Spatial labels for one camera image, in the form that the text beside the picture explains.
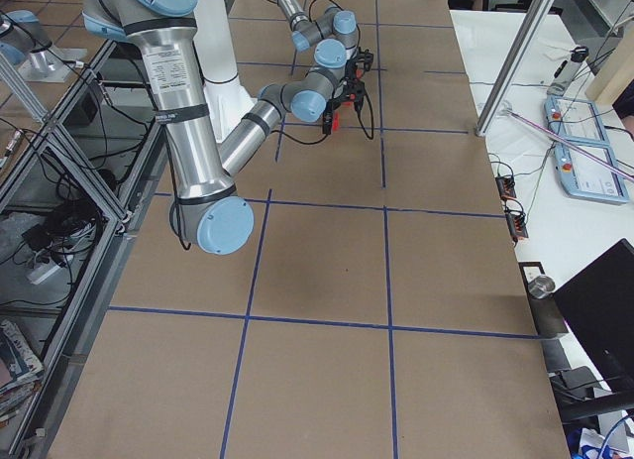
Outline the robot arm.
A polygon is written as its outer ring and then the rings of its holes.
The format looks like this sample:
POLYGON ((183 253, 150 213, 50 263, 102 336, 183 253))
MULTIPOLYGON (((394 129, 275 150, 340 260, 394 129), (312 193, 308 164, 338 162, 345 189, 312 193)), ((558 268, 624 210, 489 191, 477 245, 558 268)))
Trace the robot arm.
POLYGON ((347 59, 359 51, 359 31, 353 11, 331 2, 319 17, 310 16, 299 0, 272 0, 283 13, 291 40, 299 53, 308 51, 318 43, 334 38, 346 49, 347 59))
POLYGON ((225 0, 83 0, 86 29, 136 46, 149 77, 156 121, 167 132, 174 202, 169 215, 183 246, 227 255, 240 249, 254 213, 235 175, 287 114, 318 120, 343 92, 359 51, 356 16, 337 6, 310 19, 298 0, 272 0, 298 51, 314 65, 297 82, 257 97, 237 72, 225 0))

